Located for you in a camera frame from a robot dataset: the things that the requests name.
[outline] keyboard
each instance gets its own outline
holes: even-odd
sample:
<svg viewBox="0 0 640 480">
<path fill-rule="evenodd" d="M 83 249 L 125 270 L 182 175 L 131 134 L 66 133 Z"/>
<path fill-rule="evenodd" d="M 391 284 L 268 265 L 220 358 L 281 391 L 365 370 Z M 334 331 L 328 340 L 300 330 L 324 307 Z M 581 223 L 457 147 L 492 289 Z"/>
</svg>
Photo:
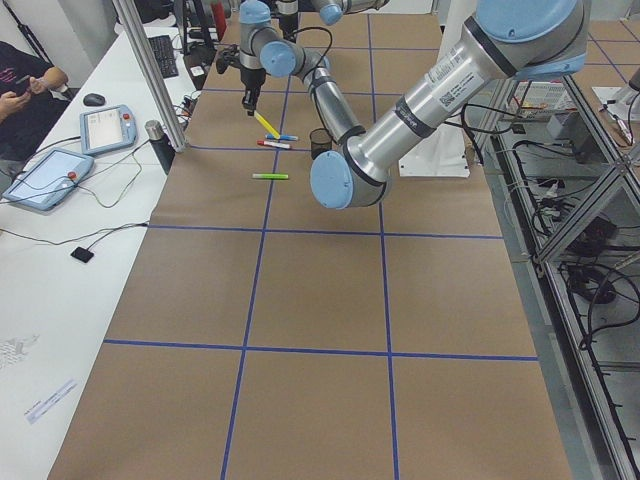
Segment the keyboard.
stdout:
<svg viewBox="0 0 640 480">
<path fill-rule="evenodd" d="M 173 55 L 173 45 L 169 35 L 160 35 L 158 37 L 150 37 L 151 51 L 156 58 L 162 78 L 177 77 L 178 66 Z"/>
</svg>

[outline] black cup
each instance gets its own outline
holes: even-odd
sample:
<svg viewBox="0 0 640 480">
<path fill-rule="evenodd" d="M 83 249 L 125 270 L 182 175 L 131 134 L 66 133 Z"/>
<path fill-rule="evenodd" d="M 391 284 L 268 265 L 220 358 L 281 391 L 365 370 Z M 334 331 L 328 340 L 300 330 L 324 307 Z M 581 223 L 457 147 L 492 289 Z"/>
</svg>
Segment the black cup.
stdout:
<svg viewBox="0 0 640 480">
<path fill-rule="evenodd" d="M 333 146 L 331 135 L 324 128 L 316 128 L 309 134 L 311 140 L 311 158 L 315 158 L 323 152 L 328 152 Z"/>
</svg>

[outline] white table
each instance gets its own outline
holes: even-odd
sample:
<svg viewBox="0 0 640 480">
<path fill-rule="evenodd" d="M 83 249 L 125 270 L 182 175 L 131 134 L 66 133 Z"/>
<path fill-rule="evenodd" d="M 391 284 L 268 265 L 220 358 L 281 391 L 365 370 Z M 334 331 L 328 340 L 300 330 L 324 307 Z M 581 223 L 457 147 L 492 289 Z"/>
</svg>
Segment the white table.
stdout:
<svg viewBox="0 0 640 480">
<path fill-rule="evenodd" d="M 147 34 L 169 34 L 173 38 L 177 29 L 149 28 Z M 181 58 L 177 64 L 180 76 L 166 79 L 165 84 L 172 102 L 179 105 L 194 88 Z M 43 145 L 79 135 L 78 116 L 91 109 L 82 104 L 82 98 L 90 92 L 104 95 L 107 106 L 126 104 L 131 108 L 138 127 L 136 145 L 147 139 L 146 121 L 161 120 L 126 34 L 122 34 Z M 61 146 L 80 151 L 79 142 Z M 128 151 L 99 156 L 93 172 L 113 165 Z M 142 172 L 113 208 L 102 208 L 90 194 L 77 190 L 46 214 L 0 205 L 0 228 L 61 241 L 101 228 L 148 220 L 166 176 L 149 145 L 142 147 L 136 158 Z M 104 203 L 112 203 L 138 169 L 133 159 L 128 158 L 83 185 Z M 113 233 L 92 249 L 95 257 L 83 264 L 70 257 L 71 251 L 76 246 L 89 246 L 98 237 L 50 246 L 0 232 L 0 478 L 3 480 L 47 477 L 144 234 L 144 228 Z M 34 336 L 37 336 L 35 343 L 25 347 L 22 354 L 8 355 L 15 350 L 10 340 Z M 69 381 L 77 386 L 57 403 L 51 401 L 50 410 L 30 424 L 25 413 L 37 402 L 46 402 Z"/>
</svg>

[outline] computer mouse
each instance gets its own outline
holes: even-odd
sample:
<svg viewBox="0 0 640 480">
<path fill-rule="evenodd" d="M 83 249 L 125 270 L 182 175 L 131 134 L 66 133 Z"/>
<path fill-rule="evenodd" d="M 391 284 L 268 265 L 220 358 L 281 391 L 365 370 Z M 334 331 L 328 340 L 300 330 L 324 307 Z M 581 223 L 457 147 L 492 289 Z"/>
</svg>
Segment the computer mouse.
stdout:
<svg viewBox="0 0 640 480">
<path fill-rule="evenodd" d="M 82 99 L 82 103 L 87 107 L 101 107 L 107 100 L 99 93 L 88 93 Z"/>
</svg>

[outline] person's hand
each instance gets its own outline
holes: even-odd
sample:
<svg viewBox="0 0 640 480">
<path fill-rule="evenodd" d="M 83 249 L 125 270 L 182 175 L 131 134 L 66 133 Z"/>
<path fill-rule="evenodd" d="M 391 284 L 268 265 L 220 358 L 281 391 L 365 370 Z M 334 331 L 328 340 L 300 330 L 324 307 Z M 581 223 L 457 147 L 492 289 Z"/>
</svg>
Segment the person's hand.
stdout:
<svg viewBox="0 0 640 480">
<path fill-rule="evenodd" d="M 49 90 L 49 84 L 44 78 L 29 77 L 29 90 L 34 95 L 40 95 Z"/>
<path fill-rule="evenodd" d="M 15 92 L 6 92 L 0 95 L 0 120 L 22 110 L 31 100 L 31 93 L 27 90 L 18 96 Z"/>
</svg>

